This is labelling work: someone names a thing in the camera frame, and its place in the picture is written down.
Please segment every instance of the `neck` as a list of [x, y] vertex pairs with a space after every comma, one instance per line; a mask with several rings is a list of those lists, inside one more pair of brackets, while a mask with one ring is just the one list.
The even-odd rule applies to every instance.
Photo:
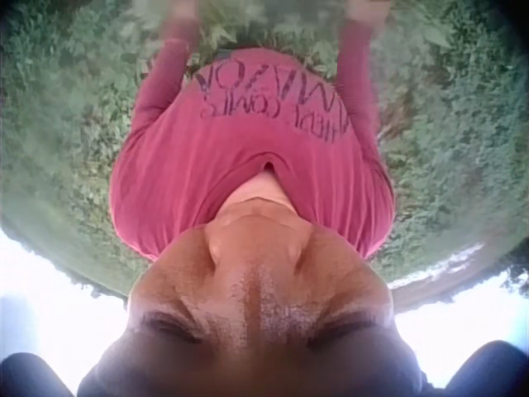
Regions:
[[271, 171], [263, 171], [242, 184], [227, 198], [218, 213], [223, 213], [228, 207], [252, 199], [263, 199], [280, 204], [293, 213], [297, 213], [287, 194], [279, 185], [275, 174]]

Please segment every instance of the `red shirt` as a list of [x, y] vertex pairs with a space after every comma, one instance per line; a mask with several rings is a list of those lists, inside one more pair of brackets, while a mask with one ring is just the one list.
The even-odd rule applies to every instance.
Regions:
[[369, 28], [341, 32], [335, 86], [272, 50], [237, 50], [181, 89], [198, 37], [172, 28], [141, 86], [111, 180], [118, 236], [150, 259], [212, 221], [267, 165], [299, 216], [339, 232], [366, 257], [387, 237], [393, 191], [376, 146]]

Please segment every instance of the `sky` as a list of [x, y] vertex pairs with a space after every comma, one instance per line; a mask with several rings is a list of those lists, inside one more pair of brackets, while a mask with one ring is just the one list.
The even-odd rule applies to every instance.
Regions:
[[[504, 340], [529, 352], [529, 302], [500, 287], [506, 278], [493, 277], [453, 303], [397, 316], [399, 332], [434, 386], [446, 385], [487, 342]], [[33, 352], [75, 392], [126, 324], [120, 299], [91, 293], [0, 230], [0, 360]]]

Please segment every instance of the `green grass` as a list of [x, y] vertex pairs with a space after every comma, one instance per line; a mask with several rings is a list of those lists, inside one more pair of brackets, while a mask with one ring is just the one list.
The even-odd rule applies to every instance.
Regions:
[[[373, 44], [381, 149], [398, 193], [395, 228], [373, 261], [386, 280], [476, 242], [502, 242], [501, 256], [527, 234], [527, 60], [477, 3], [396, 1]], [[340, 4], [210, 2], [189, 73], [218, 48], [245, 43], [295, 55], [332, 79], [329, 26]], [[112, 231], [108, 178], [160, 44], [163, 8], [23, 0], [2, 34], [4, 228], [59, 267], [123, 294], [146, 263]]]

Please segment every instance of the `hand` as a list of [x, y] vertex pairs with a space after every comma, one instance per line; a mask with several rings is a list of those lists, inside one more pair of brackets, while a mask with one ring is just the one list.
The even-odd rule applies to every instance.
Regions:
[[346, 17], [375, 30], [382, 29], [389, 16], [389, 0], [346, 0]]
[[172, 0], [172, 16], [177, 19], [198, 19], [198, 0]]

